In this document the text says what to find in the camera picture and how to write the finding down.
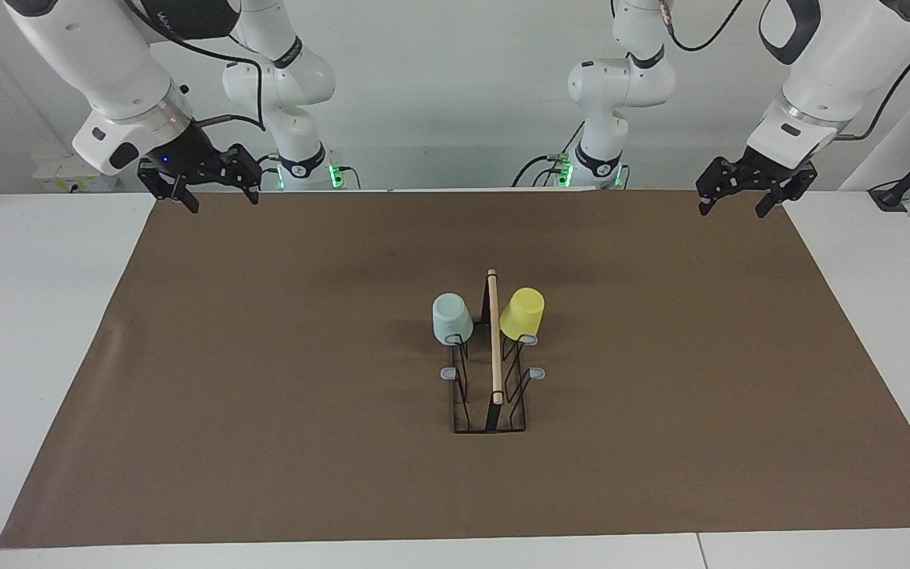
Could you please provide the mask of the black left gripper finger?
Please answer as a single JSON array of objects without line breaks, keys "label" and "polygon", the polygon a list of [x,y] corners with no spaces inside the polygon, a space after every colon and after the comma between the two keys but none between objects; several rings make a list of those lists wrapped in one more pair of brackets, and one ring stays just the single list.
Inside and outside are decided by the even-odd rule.
[{"label": "black left gripper finger", "polygon": [[726,197],[743,191],[736,174],[738,165],[728,162],[723,157],[716,157],[698,176],[698,212],[707,216],[715,204]]},{"label": "black left gripper finger", "polygon": [[806,162],[785,181],[780,181],[774,176],[763,177],[761,188],[765,191],[765,194],[755,206],[756,216],[762,219],[772,212],[774,206],[783,204],[783,202],[798,201],[809,190],[817,175],[818,173],[813,163]]}]

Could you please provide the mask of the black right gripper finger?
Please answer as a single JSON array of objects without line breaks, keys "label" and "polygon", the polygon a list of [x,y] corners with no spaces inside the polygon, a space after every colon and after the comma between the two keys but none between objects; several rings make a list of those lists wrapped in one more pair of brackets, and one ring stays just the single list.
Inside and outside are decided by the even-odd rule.
[{"label": "black right gripper finger", "polygon": [[232,144],[225,150],[213,147],[210,175],[213,183],[238,188],[250,204],[259,205],[262,165],[245,145]]},{"label": "black right gripper finger", "polygon": [[170,183],[152,162],[138,163],[137,177],[157,201],[170,199],[170,201],[180,202],[193,215],[199,213],[199,201],[194,194],[191,194],[191,191],[188,191],[187,184],[181,177],[177,177],[173,183]]}]

